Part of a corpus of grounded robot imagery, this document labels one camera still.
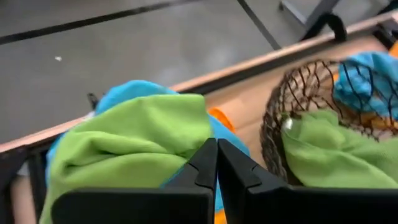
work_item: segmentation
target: concrete floor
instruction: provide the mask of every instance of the concrete floor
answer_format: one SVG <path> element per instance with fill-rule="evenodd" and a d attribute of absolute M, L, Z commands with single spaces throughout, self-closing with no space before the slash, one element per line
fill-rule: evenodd
<path fill-rule="evenodd" d="M 0 0 L 0 36 L 159 2 Z M 303 34 L 278 1 L 247 3 L 281 46 Z M 317 1 L 291 3 L 309 14 Z M 336 13 L 351 24 L 382 5 L 342 1 Z M 131 79 L 170 86 L 271 51 L 236 0 L 190 2 L 0 45 L 0 143 L 86 114 L 88 92 L 100 95 Z"/>

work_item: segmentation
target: cloth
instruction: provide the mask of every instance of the cloth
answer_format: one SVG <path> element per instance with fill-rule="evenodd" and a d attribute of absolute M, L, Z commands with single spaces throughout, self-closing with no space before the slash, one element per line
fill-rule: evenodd
<path fill-rule="evenodd" d="M 223 124 L 228 130 L 235 134 L 235 127 L 232 125 L 232 122 L 229 118 L 218 108 L 211 108 L 208 110 L 208 114 L 212 115 L 216 118 L 221 124 Z"/>
<path fill-rule="evenodd" d="M 145 96 L 116 105 L 59 142 L 40 223 L 51 223 L 53 202 L 73 189 L 160 187 L 211 136 L 200 95 Z"/>
<path fill-rule="evenodd" d="M 164 86 L 157 85 L 152 82 L 148 82 L 145 80 L 131 80 L 122 85 L 113 87 L 107 94 L 102 97 L 99 101 L 96 109 L 95 116 L 98 116 L 110 108 L 125 102 L 126 100 L 131 100 L 137 97 L 142 96 L 151 96 L 151 95 L 177 95 L 176 91 L 170 90 Z M 227 139 L 231 144 L 245 153 L 247 156 L 249 155 L 249 149 L 243 144 L 243 142 L 226 126 L 224 126 L 220 121 L 214 118 L 211 115 L 208 115 L 208 119 L 210 120 L 210 124 L 213 130 L 213 137 L 216 139 L 222 138 Z M 47 167 L 46 167 L 46 182 L 49 182 L 49 167 L 52 164 L 52 160 L 54 158 L 55 152 L 58 148 L 58 145 L 63 136 L 60 136 L 57 141 L 53 143 L 51 148 L 47 153 Z M 220 212 L 224 208 L 223 200 L 221 196 L 220 185 L 217 181 L 216 186 L 216 200 L 215 200 L 215 212 Z"/>
<path fill-rule="evenodd" d="M 349 57 L 347 61 L 363 66 L 346 63 L 345 68 L 340 65 L 333 91 L 334 99 L 362 113 L 375 112 L 380 116 L 390 116 L 391 101 L 391 116 L 397 120 L 398 59 L 384 52 L 363 52 Z M 377 75 L 372 76 L 374 86 L 371 85 L 368 68 L 377 71 Z"/>
<path fill-rule="evenodd" d="M 334 111 L 289 118 L 282 128 L 287 163 L 311 187 L 398 187 L 398 139 L 376 142 L 339 126 Z"/>

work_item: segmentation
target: green towel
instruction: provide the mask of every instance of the green towel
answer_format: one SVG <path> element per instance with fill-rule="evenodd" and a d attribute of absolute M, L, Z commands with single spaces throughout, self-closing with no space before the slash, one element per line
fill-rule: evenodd
<path fill-rule="evenodd" d="M 73 189 L 160 187 L 212 136 L 205 108 L 201 95 L 145 96 L 71 129 L 52 161 L 40 223 L 52 223 L 52 204 Z"/>
<path fill-rule="evenodd" d="M 376 142 L 339 126 L 334 111 L 309 111 L 282 128 L 287 163 L 311 187 L 398 187 L 398 139 Z"/>

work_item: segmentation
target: blue towel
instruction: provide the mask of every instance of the blue towel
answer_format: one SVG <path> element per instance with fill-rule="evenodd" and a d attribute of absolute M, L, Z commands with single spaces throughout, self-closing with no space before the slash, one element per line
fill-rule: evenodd
<path fill-rule="evenodd" d="M 349 57 L 344 64 L 339 66 L 334 99 L 351 109 L 381 116 L 390 116 L 391 102 L 391 116 L 398 120 L 398 59 L 383 52 L 363 52 Z M 373 90 L 369 69 L 377 72 L 372 75 Z"/>
<path fill-rule="evenodd" d="M 114 107 L 115 105 L 122 103 L 126 100 L 131 100 L 140 96 L 149 96 L 156 94 L 179 94 L 176 91 L 170 90 L 164 86 L 157 85 L 155 83 L 151 83 L 144 80 L 132 80 L 125 84 L 113 87 L 110 91 L 105 94 L 104 97 L 100 100 L 97 107 L 95 108 L 95 115 L 99 115 L 104 113 L 106 110 Z M 209 120 L 211 127 L 213 128 L 214 138 L 216 139 L 227 139 L 230 143 L 232 143 L 235 147 L 241 150 L 243 153 L 249 156 L 249 149 L 243 144 L 243 142 L 233 134 L 228 128 L 226 128 L 221 122 L 219 122 L 216 118 L 209 115 Z M 62 136 L 60 136 L 51 146 L 50 150 L 47 153 L 47 166 L 46 166 L 46 182 L 48 183 L 48 171 L 51 165 L 51 161 L 55 155 L 55 151 L 57 150 L 59 142 L 62 140 Z M 223 209 L 223 201 L 221 198 L 221 190 L 220 185 L 217 180 L 217 189 L 216 189 L 216 203 L 215 203 L 215 211 Z"/>

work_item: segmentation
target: wire basket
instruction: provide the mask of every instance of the wire basket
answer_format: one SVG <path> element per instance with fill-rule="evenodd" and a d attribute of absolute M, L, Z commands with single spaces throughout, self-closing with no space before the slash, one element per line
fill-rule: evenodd
<path fill-rule="evenodd" d="M 362 82 L 371 87 L 371 95 L 388 104 L 389 116 L 372 109 L 370 97 L 361 95 L 353 87 L 348 71 L 358 71 Z M 345 75 L 352 90 L 350 97 L 357 97 L 360 108 L 352 109 L 333 98 L 335 82 Z M 385 82 L 391 89 L 387 95 L 378 89 L 377 82 Z M 315 60 L 285 73 L 283 79 L 271 93 L 261 126 L 262 156 L 269 172 L 290 184 L 301 185 L 291 173 L 284 153 L 280 135 L 284 114 L 299 118 L 304 111 L 329 108 L 338 113 L 340 125 L 351 128 L 369 138 L 379 141 L 398 133 L 398 123 L 392 111 L 398 108 L 398 86 L 387 75 L 372 70 L 367 65 L 345 60 Z"/>

